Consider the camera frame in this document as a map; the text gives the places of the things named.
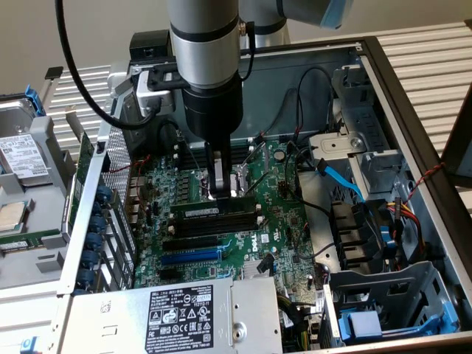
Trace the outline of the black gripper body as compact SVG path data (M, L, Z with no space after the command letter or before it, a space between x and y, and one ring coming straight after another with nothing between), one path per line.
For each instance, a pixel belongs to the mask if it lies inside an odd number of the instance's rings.
M217 88L183 90L187 126L208 142L213 150L226 150L230 135L243 118L243 87L240 79L231 79Z

